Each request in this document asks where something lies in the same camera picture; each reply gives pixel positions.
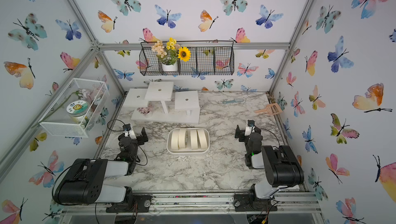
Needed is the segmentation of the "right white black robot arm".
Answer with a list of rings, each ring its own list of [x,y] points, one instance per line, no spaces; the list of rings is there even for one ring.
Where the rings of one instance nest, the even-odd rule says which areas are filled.
[[[263,145],[261,131],[251,120],[244,130],[237,127],[235,131],[235,138],[245,145],[245,165],[252,170],[264,170],[266,176],[253,184],[248,193],[234,195],[236,212],[276,210],[275,194],[304,182],[303,169],[291,147]]]

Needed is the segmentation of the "white storage box tray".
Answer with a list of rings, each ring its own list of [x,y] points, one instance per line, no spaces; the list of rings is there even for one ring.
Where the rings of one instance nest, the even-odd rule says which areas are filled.
[[[187,129],[187,143],[186,143],[186,148],[184,149],[179,149],[177,151],[172,150],[171,149],[171,135],[173,130],[177,130],[177,129],[173,129],[169,135],[168,135],[168,140],[167,140],[167,150],[169,153],[173,154],[173,155],[177,155],[177,156],[188,156],[188,155],[201,155],[201,154],[205,154],[209,151],[210,148],[210,137],[209,137],[209,132],[204,129],[205,134],[206,134],[206,138],[208,141],[208,148],[207,149],[201,149],[200,143],[199,143],[199,138],[198,138],[198,149],[196,150],[192,150],[191,149],[191,142],[190,142],[190,130],[198,130],[198,129],[203,129],[203,128],[186,128]]]

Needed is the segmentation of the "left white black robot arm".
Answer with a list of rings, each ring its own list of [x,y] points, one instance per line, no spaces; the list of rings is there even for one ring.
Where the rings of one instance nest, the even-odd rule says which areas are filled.
[[[135,196],[130,187],[114,186],[106,178],[132,175],[140,163],[138,149],[148,142],[145,129],[135,136],[130,126],[118,137],[120,152],[114,160],[77,159],[59,184],[52,190],[52,199],[59,205],[90,205],[109,203],[108,213],[148,212],[150,196]]]

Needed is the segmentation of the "cream tape roll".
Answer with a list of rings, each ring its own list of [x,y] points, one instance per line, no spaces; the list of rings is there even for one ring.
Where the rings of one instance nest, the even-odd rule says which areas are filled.
[[[179,129],[179,134],[178,134],[178,147],[180,149],[186,148],[186,143],[187,143],[187,129],[182,128]]]
[[[179,129],[177,130],[173,130],[172,135],[171,135],[171,149],[172,150],[179,150],[179,145],[178,145],[178,141],[179,141]]]
[[[204,129],[198,129],[197,130],[197,134],[198,134],[198,138],[199,138],[199,143],[200,143],[201,149],[207,149],[208,148],[208,141],[207,141]]]
[[[198,149],[198,133],[197,130],[190,130],[191,149]]]

